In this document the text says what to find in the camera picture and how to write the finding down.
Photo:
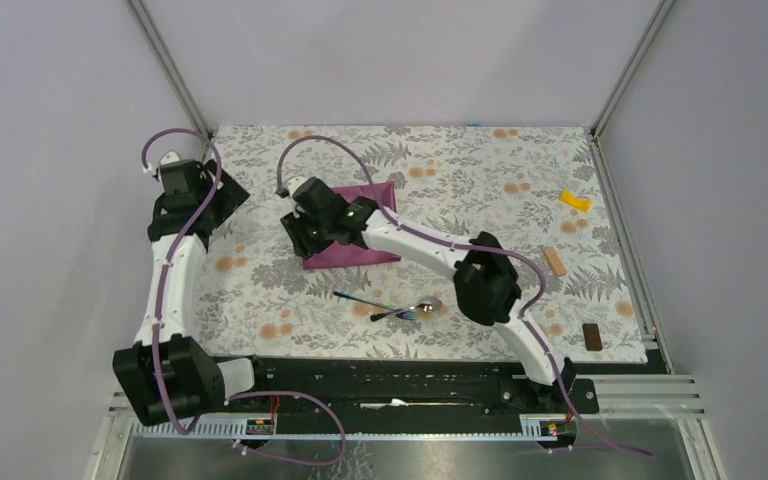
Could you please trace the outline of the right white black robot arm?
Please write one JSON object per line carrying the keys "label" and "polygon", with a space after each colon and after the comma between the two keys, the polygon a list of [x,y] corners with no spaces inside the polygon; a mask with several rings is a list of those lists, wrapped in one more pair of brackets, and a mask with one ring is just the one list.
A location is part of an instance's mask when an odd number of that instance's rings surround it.
{"label": "right white black robot arm", "polygon": [[308,259],[334,243],[397,255],[452,282],[457,307],[472,322],[492,328],[514,353],[533,385],[535,402],[557,412],[573,398],[575,368],[559,354],[531,315],[512,265],[516,253],[487,232],[454,236],[401,220],[374,199],[347,201],[316,177],[293,178],[277,195],[293,203],[281,219],[294,252]]}

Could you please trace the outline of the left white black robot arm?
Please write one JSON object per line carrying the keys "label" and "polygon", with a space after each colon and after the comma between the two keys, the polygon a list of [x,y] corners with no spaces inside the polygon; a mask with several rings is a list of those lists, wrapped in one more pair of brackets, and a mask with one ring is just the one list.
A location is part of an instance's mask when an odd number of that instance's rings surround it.
{"label": "left white black robot arm", "polygon": [[232,398],[248,411],[269,401],[270,385],[249,358],[219,362],[194,338],[196,283],[210,236],[248,199],[215,161],[165,154],[155,169],[163,186],[147,233],[152,278],[132,346],[115,352],[114,374],[144,426],[168,423],[185,434],[186,419],[220,411]]}

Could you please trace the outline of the purple cloth napkin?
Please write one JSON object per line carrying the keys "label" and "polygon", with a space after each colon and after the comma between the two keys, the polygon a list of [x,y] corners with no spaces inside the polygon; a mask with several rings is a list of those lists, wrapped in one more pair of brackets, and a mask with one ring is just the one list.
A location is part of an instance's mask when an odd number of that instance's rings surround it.
{"label": "purple cloth napkin", "polygon": [[[333,191],[349,204],[360,197],[374,200],[375,195],[383,206],[396,210],[396,188],[393,182],[334,187]],[[305,270],[338,269],[359,266],[374,266],[399,262],[398,254],[371,248],[362,238],[358,221],[344,221],[341,227],[348,227],[343,237],[335,239],[321,252],[302,260]]]}

